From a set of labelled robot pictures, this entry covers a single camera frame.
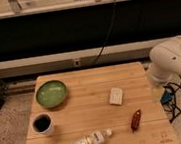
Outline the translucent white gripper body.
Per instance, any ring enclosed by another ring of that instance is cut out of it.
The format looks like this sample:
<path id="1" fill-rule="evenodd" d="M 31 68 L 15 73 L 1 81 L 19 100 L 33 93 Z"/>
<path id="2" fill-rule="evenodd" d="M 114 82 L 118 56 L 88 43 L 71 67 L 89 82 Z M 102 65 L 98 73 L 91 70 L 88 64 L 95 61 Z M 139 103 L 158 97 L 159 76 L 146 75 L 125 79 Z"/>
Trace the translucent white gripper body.
<path id="1" fill-rule="evenodd" d="M 155 81 L 155 79 L 149 72 L 147 73 L 147 79 L 150 82 L 151 86 L 152 100 L 154 100 L 155 102 L 160 101 L 164 93 L 163 86 L 160 85 L 157 81 Z"/>

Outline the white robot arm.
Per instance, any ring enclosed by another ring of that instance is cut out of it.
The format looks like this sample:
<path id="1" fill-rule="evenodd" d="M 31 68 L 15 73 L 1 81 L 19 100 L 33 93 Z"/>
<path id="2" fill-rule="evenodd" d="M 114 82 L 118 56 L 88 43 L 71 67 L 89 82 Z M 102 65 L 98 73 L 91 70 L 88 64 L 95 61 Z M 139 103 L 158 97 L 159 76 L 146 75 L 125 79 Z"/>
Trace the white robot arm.
<path id="1" fill-rule="evenodd" d="M 161 100 L 163 86 L 170 82 L 172 75 L 181 76 L 181 36 L 174 36 L 155 45 L 149 57 L 151 63 L 146 78 L 150 82 L 152 100 L 157 102 Z"/>

